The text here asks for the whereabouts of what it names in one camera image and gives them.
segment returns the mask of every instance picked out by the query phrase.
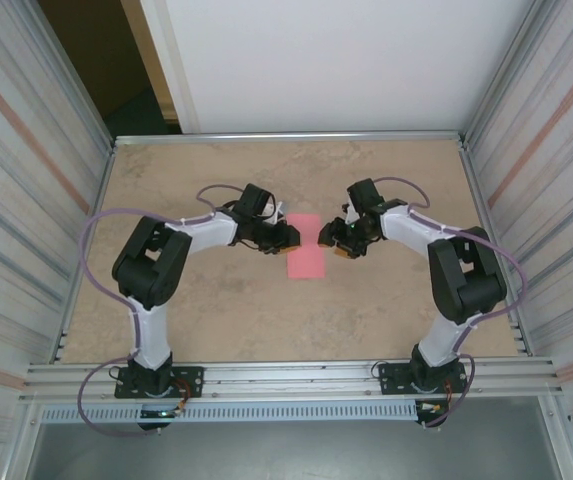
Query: gray floor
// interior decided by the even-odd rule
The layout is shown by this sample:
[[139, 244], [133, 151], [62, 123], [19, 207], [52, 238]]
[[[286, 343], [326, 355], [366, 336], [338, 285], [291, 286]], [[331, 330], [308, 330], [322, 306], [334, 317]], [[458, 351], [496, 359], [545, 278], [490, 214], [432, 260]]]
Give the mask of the gray floor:
[[114, 439], [42, 427], [32, 479], [559, 478], [537, 400], [469, 400], [441, 432], [412, 422], [175, 424]]

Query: pink block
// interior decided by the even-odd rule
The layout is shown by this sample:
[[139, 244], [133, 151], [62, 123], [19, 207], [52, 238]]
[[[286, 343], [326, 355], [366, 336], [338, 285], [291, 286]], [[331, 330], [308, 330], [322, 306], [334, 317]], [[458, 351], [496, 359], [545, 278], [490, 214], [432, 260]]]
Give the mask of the pink block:
[[287, 253], [288, 278], [324, 278], [326, 263], [324, 251], [317, 245], [322, 220], [319, 215], [291, 213], [286, 221], [299, 230], [301, 246]]

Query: metal panel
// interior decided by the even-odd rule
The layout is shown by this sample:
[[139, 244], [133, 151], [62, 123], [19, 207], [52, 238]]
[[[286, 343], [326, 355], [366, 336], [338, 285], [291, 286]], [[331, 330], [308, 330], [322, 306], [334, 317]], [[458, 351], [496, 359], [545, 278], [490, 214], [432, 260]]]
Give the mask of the metal panel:
[[111, 152], [49, 32], [37, 2], [0, 0], [0, 476], [26, 368], [57, 343], [75, 240]]
[[471, 121], [464, 129], [466, 142], [472, 144], [477, 140], [479, 133], [484, 129], [492, 112], [503, 97], [510, 81], [526, 61], [530, 47], [538, 38], [548, 16], [559, 3], [559, 0], [533, 1], [484, 98], [482, 98]]
[[504, 77], [467, 134], [469, 160], [529, 278], [528, 347], [554, 359], [573, 418], [573, 1], [543, 5]]
[[[466, 178], [468, 179], [468, 185], [470, 186], [470, 191], [473, 195], [473, 202], [475, 203], [475, 208], [477, 209], [477, 215], [479, 215], [479, 220], [482, 222], [482, 226], [488, 232], [488, 237], [490, 241], [494, 244], [498, 245], [498, 238], [497, 238], [497, 229], [493, 222], [493, 219], [490, 216], [490, 212], [488, 210], [488, 204], [481, 192], [481, 188], [479, 186], [479, 181], [477, 179], [477, 175], [475, 174], [475, 169], [473, 167], [473, 162], [471, 161], [471, 152], [469, 149], [463, 145], [460, 147], [459, 156], [462, 159], [462, 165], [464, 166], [464, 172], [466, 172]], [[499, 259], [499, 266], [502, 271], [502, 275], [506, 279], [506, 285], [508, 287], [508, 291], [506, 294], [506, 300], [509, 303], [514, 303], [517, 299], [517, 287], [515, 286], [515, 282], [513, 280], [512, 275], [509, 274], [508, 270], [508, 263], [506, 259], [502, 256], [498, 256]], [[523, 350], [527, 354], [532, 354], [530, 348], [530, 340], [529, 340], [529, 332], [527, 329], [523, 327], [523, 317], [524, 313], [521, 307], [517, 307], [515, 310], [510, 312], [510, 318], [515, 320], [519, 325], [519, 329], [522, 332], [522, 343], [524, 345]]]
[[26, 478], [40, 432], [43, 409], [39, 403], [17, 407], [11, 440], [0, 460], [0, 479]]

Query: mounting plate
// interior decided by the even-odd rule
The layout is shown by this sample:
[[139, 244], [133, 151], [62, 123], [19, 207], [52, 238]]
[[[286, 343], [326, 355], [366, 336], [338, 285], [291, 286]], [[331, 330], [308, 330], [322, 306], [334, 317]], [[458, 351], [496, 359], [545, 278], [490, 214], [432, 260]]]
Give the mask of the mounting plate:
[[379, 371], [379, 386], [382, 395], [446, 394], [444, 385], [450, 380], [453, 393], [462, 393], [466, 386], [466, 369], [461, 362], [448, 374], [440, 385], [431, 390], [422, 390], [413, 381], [409, 363], [382, 363]]
[[[120, 367], [115, 385], [115, 398], [183, 398], [184, 392], [177, 386], [171, 385], [168, 390], [159, 396], [151, 396], [141, 390], [131, 390], [127, 388], [132, 385], [128, 367]], [[204, 385], [204, 367], [184, 367], [181, 365], [171, 367], [171, 383], [173, 379], [180, 378], [188, 383], [190, 387], [190, 397], [200, 398]]]

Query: metal rail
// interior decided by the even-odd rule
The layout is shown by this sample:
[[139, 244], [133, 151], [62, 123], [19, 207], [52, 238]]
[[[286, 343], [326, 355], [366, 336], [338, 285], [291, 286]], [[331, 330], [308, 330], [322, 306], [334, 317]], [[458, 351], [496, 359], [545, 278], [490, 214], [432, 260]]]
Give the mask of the metal rail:
[[[201, 399], [193, 402], [322, 401], [381, 399], [379, 381], [371, 375], [375, 361], [211, 363], [205, 367]], [[405, 360], [389, 360], [404, 363]], [[470, 365], [465, 363], [467, 371]], [[39, 365], [28, 372], [20, 403], [74, 403], [79, 385], [95, 365]], [[550, 359], [500, 357], [476, 360], [471, 397], [560, 395]], [[159, 403], [160, 399], [118, 400], [108, 368], [91, 378], [87, 403]], [[400, 395], [398, 399], [435, 398]]]
[[187, 135], [119, 136], [121, 145], [168, 145], [179, 143], [235, 143], [235, 142], [322, 142], [375, 140], [459, 140], [455, 130], [399, 130], [386, 132], [293, 132], [293, 133], [221, 133]]

